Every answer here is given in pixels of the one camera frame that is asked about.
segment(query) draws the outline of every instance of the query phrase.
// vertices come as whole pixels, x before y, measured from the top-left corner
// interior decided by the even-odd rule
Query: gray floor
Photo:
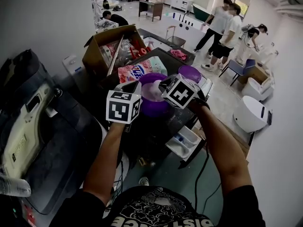
[[[143,28],[158,36],[165,37],[166,31],[159,29],[159,23],[161,21],[156,17],[152,22],[151,17],[145,16],[142,13],[138,18],[138,2],[121,2],[123,11],[113,12],[123,16],[129,24],[135,24],[137,28]],[[163,13],[171,12],[169,6],[164,7]],[[234,76],[233,72],[227,71],[221,78],[218,77],[221,71],[217,70],[215,73],[208,72],[201,68],[202,63],[208,63],[209,59],[205,57],[208,48],[211,46],[213,40],[210,39],[204,48],[197,54],[194,67],[196,67],[204,76],[211,79],[214,86],[210,92],[210,98],[208,103],[212,112],[235,133],[242,137],[246,142],[249,140],[249,135],[238,127],[233,120],[232,114],[241,99],[242,85],[236,82],[232,87],[229,85],[232,82]],[[196,45],[186,43],[185,49],[192,51]],[[197,157],[189,164],[187,168],[178,170],[180,164],[180,158],[171,153],[164,162],[156,164],[154,167],[141,167],[139,164],[132,169],[124,182],[124,190],[138,184],[141,176],[147,175],[150,179],[151,185],[157,185],[167,187],[175,192],[178,192],[193,204],[195,204],[195,180],[198,176],[203,163],[206,159],[205,151],[201,151]],[[213,160],[210,158],[205,171],[200,177],[198,183],[198,213],[203,212],[203,206],[206,198],[211,195],[220,183],[218,171],[214,165]],[[221,188],[216,194],[209,199],[205,208],[204,214],[206,214],[216,225],[219,222],[223,207],[223,197]]]

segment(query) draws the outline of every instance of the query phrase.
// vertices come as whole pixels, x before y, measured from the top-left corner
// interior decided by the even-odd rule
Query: blue chair
[[[235,83],[235,81],[239,78],[239,76],[244,76],[250,69],[252,69],[254,66],[256,65],[256,61],[255,60],[251,60],[248,59],[243,66],[241,66],[239,63],[237,63],[234,60],[230,60],[229,63],[224,67],[224,69],[222,70],[222,73],[220,74],[220,76],[223,75],[223,73],[226,72],[227,69],[231,69],[233,70],[236,75],[233,77],[234,81],[231,83],[231,86]]]

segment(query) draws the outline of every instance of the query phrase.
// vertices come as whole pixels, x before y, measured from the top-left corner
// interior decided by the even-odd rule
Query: forearm
[[[209,15],[207,20],[205,21],[205,24],[208,24],[208,22],[214,17],[214,15]]]
[[[117,156],[124,124],[113,123],[101,149],[90,167],[83,190],[94,194],[107,205],[116,175]]]
[[[252,39],[251,41],[252,41],[252,43],[254,44],[254,46],[256,47],[256,46],[257,46],[257,43],[256,43],[255,39]]]
[[[230,40],[232,40],[232,38],[234,37],[235,32],[230,31],[227,38],[225,39],[225,41],[223,42],[224,44],[227,44]]]
[[[227,193],[242,185],[251,185],[247,162],[236,139],[207,107],[203,106],[196,113],[219,171],[223,192]]]

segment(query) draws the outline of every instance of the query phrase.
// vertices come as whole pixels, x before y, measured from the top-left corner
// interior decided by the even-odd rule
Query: wooden table
[[[139,1],[139,17],[141,12],[150,11],[152,12],[152,22],[153,18],[156,16],[162,18],[162,11],[163,11],[163,2],[146,2],[145,0]]]

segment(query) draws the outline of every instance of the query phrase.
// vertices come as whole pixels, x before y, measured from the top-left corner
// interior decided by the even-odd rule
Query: white stool
[[[233,118],[245,132],[251,133],[267,125],[268,109],[256,99],[244,96],[234,111]]]
[[[250,96],[258,101],[264,101],[275,90],[275,84],[269,77],[262,85],[260,85],[254,78],[248,78],[247,84],[242,90],[243,96]]]

